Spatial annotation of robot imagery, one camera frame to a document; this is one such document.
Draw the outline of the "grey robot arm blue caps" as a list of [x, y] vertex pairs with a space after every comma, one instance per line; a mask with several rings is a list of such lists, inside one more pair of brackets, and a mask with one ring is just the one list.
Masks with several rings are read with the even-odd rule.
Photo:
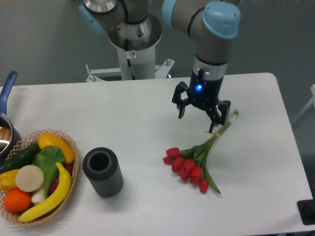
[[[166, 0], [161, 14], [174, 30], [197, 44], [189, 84], [179, 83], [172, 102], [182, 117], [193, 105], [206, 112], [211, 126], [227, 121], [230, 102], [219, 100], [231, 48], [238, 35], [241, 13], [236, 0]], [[116, 47], [123, 80], [154, 79], [155, 47], [161, 23], [145, 0], [85, 0], [79, 12], [96, 34], [106, 33]]]

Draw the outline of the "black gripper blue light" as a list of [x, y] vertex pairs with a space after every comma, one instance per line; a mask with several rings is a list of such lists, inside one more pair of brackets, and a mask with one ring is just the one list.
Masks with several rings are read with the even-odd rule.
[[[204, 80], [206, 75], [201, 76], [192, 72], [189, 87], [181, 81], [177, 84], [172, 97], [172, 102], [177, 105], [179, 119], [184, 116], [185, 108], [190, 103], [202, 110], [209, 109], [208, 116], [211, 120], [209, 132], [212, 133], [215, 126], [224, 125], [228, 119], [231, 102], [229, 100], [219, 101], [219, 92], [223, 78], [218, 80]], [[187, 98], [182, 99], [182, 93], [187, 94]]]

